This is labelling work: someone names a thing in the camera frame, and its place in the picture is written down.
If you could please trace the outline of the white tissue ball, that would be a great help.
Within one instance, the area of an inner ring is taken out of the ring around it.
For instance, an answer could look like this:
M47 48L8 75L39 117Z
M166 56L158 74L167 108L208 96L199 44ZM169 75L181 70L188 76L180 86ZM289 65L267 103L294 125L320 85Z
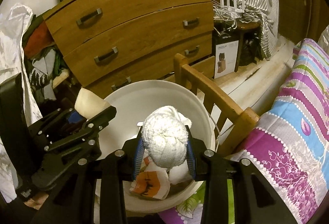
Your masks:
M192 122L173 106L163 106L143 122L142 140L153 162L172 169L185 162Z

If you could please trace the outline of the striped floral bedsheet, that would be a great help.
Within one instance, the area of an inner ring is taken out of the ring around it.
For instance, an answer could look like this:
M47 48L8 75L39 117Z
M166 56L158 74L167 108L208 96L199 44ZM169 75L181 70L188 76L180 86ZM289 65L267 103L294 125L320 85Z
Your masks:
M306 38L293 59L272 108L227 157L250 159L297 223L328 223L328 54Z

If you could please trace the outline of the pile of clothes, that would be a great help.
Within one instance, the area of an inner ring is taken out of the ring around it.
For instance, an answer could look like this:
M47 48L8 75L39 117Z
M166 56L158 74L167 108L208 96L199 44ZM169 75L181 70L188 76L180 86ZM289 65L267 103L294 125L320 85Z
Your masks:
M32 20L22 37L24 64L32 94L38 105L55 101L55 89L70 71L42 15Z

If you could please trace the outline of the wooden bed footboard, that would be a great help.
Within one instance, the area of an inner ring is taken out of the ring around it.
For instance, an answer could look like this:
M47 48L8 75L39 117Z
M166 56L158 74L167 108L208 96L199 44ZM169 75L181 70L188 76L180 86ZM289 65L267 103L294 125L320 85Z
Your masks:
M187 88L194 94L198 90L204 93L203 105L208 113L212 112L214 106L221 110L219 119L216 122L219 131L222 130L227 120L232 122L233 129L225 141L219 144L217 150L217 153L222 157L232 154L256 126L259 116L250 107L242 109L216 83L189 66L187 58L183 55L177 53L174 56L173 66L177 84Z

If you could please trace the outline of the white plastic bucket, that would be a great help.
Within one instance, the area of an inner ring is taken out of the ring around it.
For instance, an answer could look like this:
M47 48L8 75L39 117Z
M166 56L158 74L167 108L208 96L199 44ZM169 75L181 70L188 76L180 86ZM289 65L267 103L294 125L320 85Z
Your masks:
M203 140L208 149L215 149L214 124L202 101L187 88L165 80L143 80L111 93L105 100L117 109L117 114L99 133L102 158L121 149L125 141L138 133L138 122L163 106L173 106L189 118L192 136ZM124 181L125 208L137 214L161 212L188 199L201 185L201 182L188 181L165 200L148 200L131 194L131 183Z

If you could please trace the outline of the white plastic sheet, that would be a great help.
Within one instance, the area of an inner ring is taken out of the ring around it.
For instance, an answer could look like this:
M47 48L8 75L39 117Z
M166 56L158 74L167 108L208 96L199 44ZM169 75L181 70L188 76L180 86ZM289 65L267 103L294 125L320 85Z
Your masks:
M24 67L22 38L32 22L32 9L15 4L1 16L1 195L17 198L18 177L34 173L37 150L28 126L42 115Z

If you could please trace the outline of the wooden chest of drawers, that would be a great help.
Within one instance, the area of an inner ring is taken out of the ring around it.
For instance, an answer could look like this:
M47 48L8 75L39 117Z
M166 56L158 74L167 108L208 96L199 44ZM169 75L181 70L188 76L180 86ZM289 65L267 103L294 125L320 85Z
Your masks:
M101 97L165 78L177 53L211 54L211 0L64 0L44 20L74 77Z

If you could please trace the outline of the white product box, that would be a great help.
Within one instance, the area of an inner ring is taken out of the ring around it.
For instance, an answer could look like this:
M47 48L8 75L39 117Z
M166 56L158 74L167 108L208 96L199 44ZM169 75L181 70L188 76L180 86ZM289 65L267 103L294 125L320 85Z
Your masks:
M237 40L215 43L215 79L234 72L238 45Z

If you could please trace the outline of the white wifi router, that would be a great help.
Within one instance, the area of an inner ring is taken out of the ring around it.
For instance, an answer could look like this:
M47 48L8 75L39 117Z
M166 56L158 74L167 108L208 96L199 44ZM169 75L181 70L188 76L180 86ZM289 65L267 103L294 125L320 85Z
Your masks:
M240 0L240 5L238 0L219 0L214 1L213 4L215 9L224 9L237 14L245 13L245 0Z

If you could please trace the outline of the dark wooden wardrobe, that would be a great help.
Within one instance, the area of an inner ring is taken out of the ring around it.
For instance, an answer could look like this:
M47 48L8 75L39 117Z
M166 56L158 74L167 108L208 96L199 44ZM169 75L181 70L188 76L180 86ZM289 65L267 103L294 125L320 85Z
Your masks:
M278 32L293 43L304 38L318 41L327 26L324 0L279 0Z

